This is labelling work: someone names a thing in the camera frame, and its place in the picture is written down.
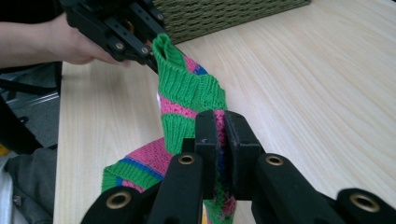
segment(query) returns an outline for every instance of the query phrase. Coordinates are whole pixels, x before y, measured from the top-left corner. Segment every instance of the wicker basket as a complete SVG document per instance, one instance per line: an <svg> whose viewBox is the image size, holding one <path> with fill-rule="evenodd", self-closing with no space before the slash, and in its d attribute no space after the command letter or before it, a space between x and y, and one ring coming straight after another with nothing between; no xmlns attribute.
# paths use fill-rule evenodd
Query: wicker basket
<svg viewBox="0 0 396 224"><path fill-rule="evenodd" d="M312 0L154 0L172 41L180 43L244 22L302 7Z"/></svg>

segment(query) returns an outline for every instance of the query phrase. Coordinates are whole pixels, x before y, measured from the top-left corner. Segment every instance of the human hand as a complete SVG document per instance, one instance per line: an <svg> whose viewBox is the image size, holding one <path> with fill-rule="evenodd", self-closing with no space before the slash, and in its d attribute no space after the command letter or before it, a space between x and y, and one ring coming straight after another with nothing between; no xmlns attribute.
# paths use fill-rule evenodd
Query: human hand
<svg viewBox="0 0 396 224"><path fill-rule="evenodd" d="M70 27L65 14L49 21L48 25L47 43L49 51L59 61L84 64L97 59L112 64L127 65L129 63L129 61L117 62L109 53L80 33L78 29Z"/></svg>

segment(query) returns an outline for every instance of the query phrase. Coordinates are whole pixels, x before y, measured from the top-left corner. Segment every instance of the black bracket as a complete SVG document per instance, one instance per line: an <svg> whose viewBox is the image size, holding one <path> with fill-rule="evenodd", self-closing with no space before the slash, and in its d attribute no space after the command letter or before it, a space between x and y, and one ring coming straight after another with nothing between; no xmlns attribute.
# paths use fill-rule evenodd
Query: black bracket
<svg viewBox="0 0 396 224"><path fill-rule="evenodd" d="M243 116L225 111L224 122L228 146L219 144L215 112L198 114L195 138L185 139L161 183L142 194L122 187L104 192L84 223L201 224L203 200L216 197L220 147L231 155L226 161L231 194L252 201L256 223L396 223L396 210L371 192L343 189L336 200L317 192L291 161L265 153ZM125 204L120 211L108 209L105 202L120 190L130 192L130 204L122 197L115 201Z"/></svg>
<svg viewBox="0 0 396 224"><path fill-rule="evenodd" d="M149 0L61 0L70 26L117 61L133 60L158 72L148 42L166 33L163 14Z"/></svg>

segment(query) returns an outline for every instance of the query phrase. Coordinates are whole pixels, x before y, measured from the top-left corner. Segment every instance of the striped sock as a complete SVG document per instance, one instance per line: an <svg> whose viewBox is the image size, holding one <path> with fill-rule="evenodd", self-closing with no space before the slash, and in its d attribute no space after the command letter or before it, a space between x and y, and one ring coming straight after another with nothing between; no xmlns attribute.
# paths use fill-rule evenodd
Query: striped sock
<svg viewBox="0 0 396 224"><path fill-rule="evenodd" d="M193 138L195 116L215 110L219 140L225 146L223 110L225 91L206 70L182 54L167 35L153 42L159 67L159 88L164 138L145 145L104 170L102 191L127 186L143 192L163 180L172 156L181 152L184 138ZM219 156L218 192L215 200L205 201L208 223L232 223L236 201L229 197L224 150Z"/></svg>

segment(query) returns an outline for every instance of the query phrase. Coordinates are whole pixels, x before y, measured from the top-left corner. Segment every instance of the light wood surface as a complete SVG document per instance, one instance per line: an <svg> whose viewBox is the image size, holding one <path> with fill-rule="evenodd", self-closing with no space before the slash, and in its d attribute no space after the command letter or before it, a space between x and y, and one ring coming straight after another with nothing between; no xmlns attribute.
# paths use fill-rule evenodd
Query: light wood surface
<svg viewBox="0 0 396 224"><path fill-rule="evenodd" d="M316 190L366 189L396 207L394 2L313 0L177 46ZM79 223L104 167L163 136L157 85L137 63L64 65L55 223ZM235 223L254 223L249 203Z"/></svg>

